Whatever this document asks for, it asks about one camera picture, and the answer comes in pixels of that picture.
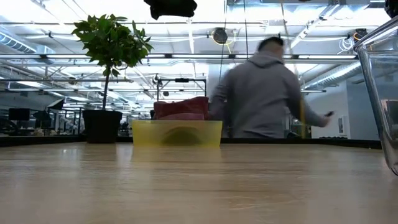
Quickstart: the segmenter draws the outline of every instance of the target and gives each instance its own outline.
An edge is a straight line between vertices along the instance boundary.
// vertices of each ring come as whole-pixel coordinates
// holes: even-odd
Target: ceiling
[[[211,58],[212,55],[224,54],[253,54],[259,41],[266,37],[281,35],[289,38],[294,47],[292,52],[286,49],[287,54],[295,55],[351,55],[352,38],[345,40],[347,35],[355,33],[355,29],[367,29],[371,32],[389,20],[384,12],[382,1],[362,1],[361,7],[350,5],[339,8],[325,20],[318,21],[324,12],[328,1],[314,0],[312,3],[286,4],[284,17],[278,1],[275,4],[259,4],[261,1],[246,0],[247,6],[242,7],[242,1],[230,0],[197,0],[198,7],[195,15],[190,18],[163,16],[157,21],[150,17],[149,6],[143,0],[3,0],[0,7],[0,34],[6,33],[21,43],[37,48],[46,46],[47,53],[53,54],[84,54],[81,43],[71,35],[73,22],[85,19],[87,15],[100,16],[102,14],[115,14],[134,20],[138,28],[145,28],[146,34],[151,36],[154,46],[152,55],[156,54],[183,54],[184,58],[178,60],[170,58],[150,58],[143,65],[129,68],[119,80],[127,79],[128,82],[112,82],[112,89],[130,89],[134,91],[115,92],[110,101],[115,103],[149,103],[156,99],[156,92],[150,90],[155,87],[153,77],[158,74],[160,78],[197,78],[207,80],[207,90],[214,86],[210,80],[219,80],[229,68],[234,67],[242,60]],[[381,3],[369,7],[369,3]],[[287,33],[283,26],[286,21]],[[217,27],[226,29],[228,41],[219,45],[212,39],[212,32]],[[22,54],[11,47],[0,44],[0,54]],[[198,58],[197,55],[205,54],[206,57]],[[60,89],[91,89],[103,88],[103,83],[92,82],[102,76],[102,69],[86,60],[66,58],[57,60],[59,63],[48,64],[34,59],[21,58],[1,60],[7,62],[4,69],[23,68],[24,71],[14,69],[11,72],[0,73],[3,78],[26,77],[31,79],[50,78],[54,80],[67,80],[69,78],[90,79],[90,82],[43,83],[46,88]],[[302,81],[309,82],[319,75],[341,65],[341,60],[336,61],[299,61],[287,60],[286,67],[295,72]],[[169,95],[160,94],[160,99],[177,101],[204,95],[205,82],[175,83],[170,82],[163,87]],[[38,88],[32,85],[11,83],[11,88]],[[90,100],[100,100],[101,94],[78,94],[55,91],[61,95],[88,97]]]

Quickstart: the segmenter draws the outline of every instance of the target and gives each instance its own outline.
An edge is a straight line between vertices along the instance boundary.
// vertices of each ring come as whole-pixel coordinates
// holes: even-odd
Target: man
[[[263,40],[257,51],[220,81],[211,99],[210,116],[222,119],[220,114],[228,108],[233,138],[283,138],[286,106],[301,119],[300,83],[284,66],[282,39]],[[306,124],[324,127],[329,122],[328,117],[317,115],[306,103],[303,111]]]

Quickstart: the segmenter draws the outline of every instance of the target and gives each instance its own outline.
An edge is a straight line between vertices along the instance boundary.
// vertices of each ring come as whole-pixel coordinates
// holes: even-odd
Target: black plant pot
[[[83,111],[88,143],[115,143],[122,113],[118,111]]]

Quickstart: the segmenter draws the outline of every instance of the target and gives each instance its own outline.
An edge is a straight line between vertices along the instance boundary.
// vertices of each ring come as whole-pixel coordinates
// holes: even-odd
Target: table surface
[[[398,222],[382,151],[318,145],[0,148],[0,223]]]

